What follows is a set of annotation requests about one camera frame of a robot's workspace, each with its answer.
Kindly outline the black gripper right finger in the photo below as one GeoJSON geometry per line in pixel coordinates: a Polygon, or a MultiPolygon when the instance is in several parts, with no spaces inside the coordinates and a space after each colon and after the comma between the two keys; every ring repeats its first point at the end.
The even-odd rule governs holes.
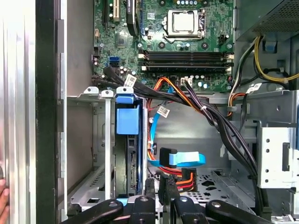
{"type": "Polygon", "coordinates": [[[186,196],[181,196],[175,180],[160,174],[159,202],[169,207],[170,223],[175,224],[180,218],[184,224],[269,224],[270,221],[253,215],[221,200],[211,200],[205,207],[194,203],[186,196]]]}

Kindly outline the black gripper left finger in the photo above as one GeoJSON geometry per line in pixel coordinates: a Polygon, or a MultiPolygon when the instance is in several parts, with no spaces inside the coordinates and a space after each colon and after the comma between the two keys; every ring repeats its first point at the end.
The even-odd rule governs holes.
{"type": "Polygon", "coordinates": [[[80,212],[63,224],[154,224],[156,222],[154,179],[145,182],[143,195],[131,196],[126,205],[109,199],[80,212]]]}

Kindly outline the person's hand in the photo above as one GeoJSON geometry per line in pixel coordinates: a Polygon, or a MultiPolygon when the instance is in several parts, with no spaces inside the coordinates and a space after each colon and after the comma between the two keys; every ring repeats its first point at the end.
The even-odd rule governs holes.
{"type": "Polygon", "coordinates": [[[6,186],[6,180],[0,180],[0,224],[5,224],[9,216],[9,188],[6,186]]]}

